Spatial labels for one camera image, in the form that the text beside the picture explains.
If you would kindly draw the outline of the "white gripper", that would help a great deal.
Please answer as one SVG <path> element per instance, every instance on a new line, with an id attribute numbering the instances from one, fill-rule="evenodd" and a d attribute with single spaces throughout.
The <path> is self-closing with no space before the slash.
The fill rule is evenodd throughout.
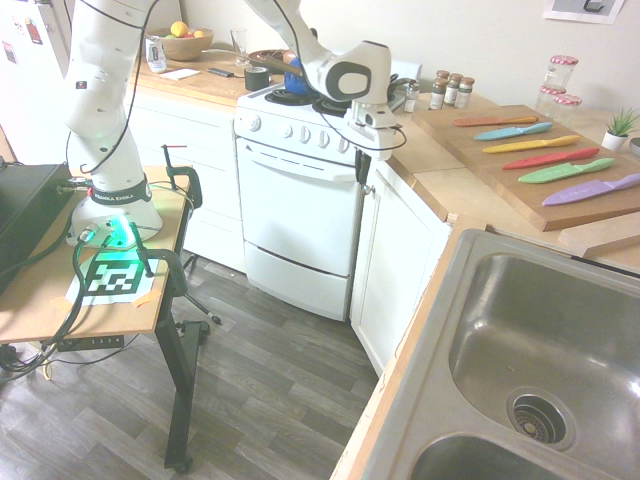
<path id="1" fill-rule="evenodd" d="M 346 113 L 346 138 L 356 147 L 356 180 L 365 184 L 372 160 L 386 161 L 395 148 L 396 117 L 387 104 L 352 102 Z"/>

